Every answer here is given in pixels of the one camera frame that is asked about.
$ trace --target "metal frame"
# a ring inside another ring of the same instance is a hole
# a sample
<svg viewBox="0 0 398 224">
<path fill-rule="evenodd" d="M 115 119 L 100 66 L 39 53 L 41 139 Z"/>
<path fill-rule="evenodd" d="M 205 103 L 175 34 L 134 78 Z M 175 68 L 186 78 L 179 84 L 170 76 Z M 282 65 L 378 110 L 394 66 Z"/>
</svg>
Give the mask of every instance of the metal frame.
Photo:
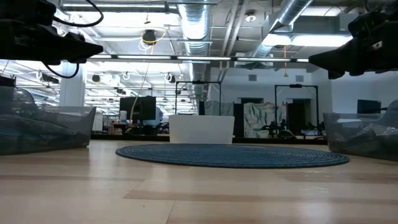
<svg viewBox="0 0 398 224">
<path fill-rule="evenodd" d="M 177 114 L 177 92 L 178 92 L 178 84 L 180 83 L 192 83 L 192 84 L 212 84 L 217 83 L 220 86 L 220 101 L 219 101 L 219 114 L 221 116 L 221 82 L 205 82 L 205 81 L 176 81 L 175 82 L 175 112 Z"/>
<path fill-rule="evenodd" d="M 301 84 L 292 84 L 292 85 L 275 85 L 275 124 L 277 124 L 278 121 L 278 115 L 277 115 L 277 102 L 278 102 L 278 93 L 277 93 L 277 89 L 279 86 L 282 87 L 289 87 L 289 88 L 303 88 L 303 87 L 312 87 L 315 89 L 315 97 L 316 97 L 316 101 L 317 101 L 317 127 L 319 125 L 319 95 L 318 95 L 318 86 L 317 85 L 301 85 Z"/>
<path fill-rule="evenodd" d="M 220 56 L 189 56 L 189 55 L 123 55 L 99 54 L 87 59 L 88 62 L 286 62 L 309 63 L 307 58 L 280 58 L 280 57 L 220 57 Z"/>
</svg>

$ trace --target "white container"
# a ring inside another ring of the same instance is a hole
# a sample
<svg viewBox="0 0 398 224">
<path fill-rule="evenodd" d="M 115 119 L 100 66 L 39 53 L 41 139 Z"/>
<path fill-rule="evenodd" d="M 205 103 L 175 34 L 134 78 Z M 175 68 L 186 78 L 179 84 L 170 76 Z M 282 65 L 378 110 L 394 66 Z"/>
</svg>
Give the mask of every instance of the white container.
<svg viewBox="0 0 398 224">
<path fill-rule="evenodd" d="M 232 144 L 233 116 L 170 115 L 170 142 L 174 144 Z"/>
<path fill-rule="evenodd" d="M 127 111 L 120 111 L 120 116 L 119 116 L 120 123 L 127 123 Z"/>
</svg>

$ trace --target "doorway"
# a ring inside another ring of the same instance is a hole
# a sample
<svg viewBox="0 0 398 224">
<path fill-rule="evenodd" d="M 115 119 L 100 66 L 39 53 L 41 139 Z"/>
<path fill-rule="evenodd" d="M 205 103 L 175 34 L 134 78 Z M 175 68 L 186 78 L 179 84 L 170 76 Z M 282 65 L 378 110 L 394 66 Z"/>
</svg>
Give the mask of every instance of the doorway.
<svg viewBox="0 0 398 224">
<path fill-rule="evenodd" d="M 287 104 L 287 121 L 289 131 L 299 136 L 301 130 L 307 129 L 307 124 L 311 123 L 311 100 L 293 100 Z"/>
</svg>

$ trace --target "wooden floor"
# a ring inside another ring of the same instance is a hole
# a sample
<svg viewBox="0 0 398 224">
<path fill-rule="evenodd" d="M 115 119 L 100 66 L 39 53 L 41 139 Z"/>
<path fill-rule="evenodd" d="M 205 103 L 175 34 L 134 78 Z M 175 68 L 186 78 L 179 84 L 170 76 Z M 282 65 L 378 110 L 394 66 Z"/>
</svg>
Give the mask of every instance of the wooden floor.
<svg viewBox="0 0 398 224">
<path fill-rule="evenodd" d="M 149 143 L 0 157 L 0 223 L 398 223 L 398 162 L 351 156 L 311 169 L 219 169 L 114 153 Z"/>
</svg>

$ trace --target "white pillar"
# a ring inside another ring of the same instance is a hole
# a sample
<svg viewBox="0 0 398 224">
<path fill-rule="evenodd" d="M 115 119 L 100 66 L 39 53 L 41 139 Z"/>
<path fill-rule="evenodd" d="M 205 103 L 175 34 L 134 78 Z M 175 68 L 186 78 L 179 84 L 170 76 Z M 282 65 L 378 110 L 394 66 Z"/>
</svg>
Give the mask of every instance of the white pillar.
<svg viewBox="0 0 398 224">
<path fill-rule="evenodd" d="M 75 73 L 76 65 L 62 62 L 62 75 Z M 60 106 L 84 106 L 87 72 L 84 64 L 80 64 L 79 72 L 73 78 L 61 79 Z"/>
</svg>

